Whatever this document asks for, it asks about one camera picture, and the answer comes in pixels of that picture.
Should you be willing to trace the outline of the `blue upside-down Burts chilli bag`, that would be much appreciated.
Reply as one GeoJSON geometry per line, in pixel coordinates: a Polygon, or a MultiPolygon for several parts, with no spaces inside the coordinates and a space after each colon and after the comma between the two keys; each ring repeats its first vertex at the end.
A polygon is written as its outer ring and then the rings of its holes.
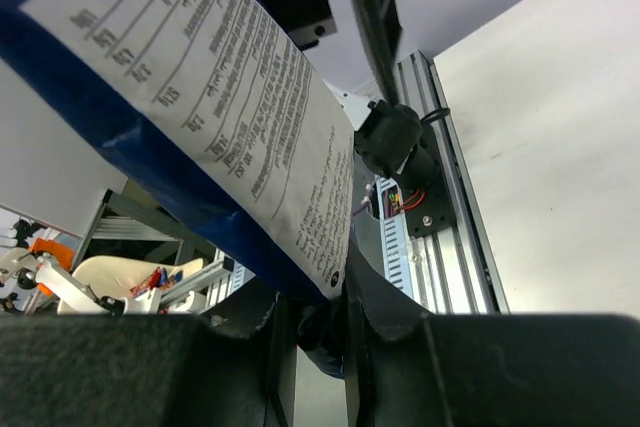
{"type": "Polygon", "coordinates": [[[343,376],[354,130],[260,0],[1,0],[1,57],[177,220],[298,300],[299,346],[343,376]]]}

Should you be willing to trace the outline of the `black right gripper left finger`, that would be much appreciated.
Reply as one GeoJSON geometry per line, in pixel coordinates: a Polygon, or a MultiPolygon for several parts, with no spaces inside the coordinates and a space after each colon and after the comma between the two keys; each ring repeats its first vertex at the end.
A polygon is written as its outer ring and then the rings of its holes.
{"type": "Polygon", "coordinates": [[[288,426],[289,303],[252,280],[203,315],[3,316],[5,426],[288,426]]]}

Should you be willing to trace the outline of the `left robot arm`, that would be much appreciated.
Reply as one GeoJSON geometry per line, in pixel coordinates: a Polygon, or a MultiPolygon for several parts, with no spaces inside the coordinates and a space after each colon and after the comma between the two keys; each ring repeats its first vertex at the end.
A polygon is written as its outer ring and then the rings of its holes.
{"type": "MultiPolygon", "coordinates": [[[[307,50],[336,32],[329,0],[261,0],[298,48],[307,50]]],[[[396,0],[350,0],[366,57],[382,97],[368,105],[355,129],[354,149],[369,170],[394,179],[401,188],[427,187],[440,172],[427,151],[426,127],[433,114],[420,118],[401,103],[392,66],[402,27],[396,0]]]]}

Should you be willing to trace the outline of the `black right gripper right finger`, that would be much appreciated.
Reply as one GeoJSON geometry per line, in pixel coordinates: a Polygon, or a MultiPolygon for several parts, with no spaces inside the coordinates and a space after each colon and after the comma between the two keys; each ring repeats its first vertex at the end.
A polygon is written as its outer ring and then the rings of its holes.
{"type": "Polygon", "coordinates": [[[352,426],[635,426],[639,323],[609,314],[433,314],[351,246],[352,426]]]}

